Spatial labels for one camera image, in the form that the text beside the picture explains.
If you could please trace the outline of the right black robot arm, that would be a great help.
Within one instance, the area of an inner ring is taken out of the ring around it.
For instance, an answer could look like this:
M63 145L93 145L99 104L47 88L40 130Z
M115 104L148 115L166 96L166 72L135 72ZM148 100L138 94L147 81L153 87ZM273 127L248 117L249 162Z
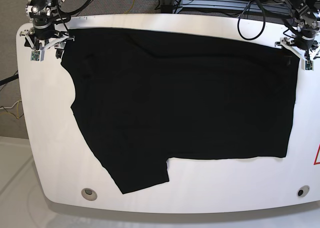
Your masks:
M95 0L86 0L82 6L73 11L62 11L65 0L28 0L25 12L33 23L34 34L31 39L45 41L53 37L64 36L62 31L55 31L58 24L65 25L73 16L79 16ZM292 12L284 0L259 0L265 9L266 17L290 19ZM260 8L254 9L256 0L158 0L157 10L161 13L177 14L181 10L196 10L201 13L219 13L229 17L245 14L262 14Z

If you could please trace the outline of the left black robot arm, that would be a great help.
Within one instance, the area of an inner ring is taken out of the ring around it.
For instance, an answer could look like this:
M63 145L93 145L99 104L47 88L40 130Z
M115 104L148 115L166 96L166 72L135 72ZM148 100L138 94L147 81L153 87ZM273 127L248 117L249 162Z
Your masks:
M32 49L31 60L42 61L40 55L52 46L61 49L65 40L71 39L71 36L67 30L56 30L56 25L66 25L73 15L79 15L93 1L86 0L76 10L64 12L61 4L65 0L28 0L25 12L33 27L20 34L25 37L27 47ZM319 49L314 44L315 36L320 31L320 12L314 6L316 2L317 0L279 0L279 3L270 4L274 10L268 10L266 0L249 0L247 4L240 0L158 0L158 9L162 13L175 13L183 8L214 10L217 13L239 10L234 16L241 19L256 4L263 18L270 16L283 20L294 35L286 44L287 47L296 46L304 50L305 59L311 61Z

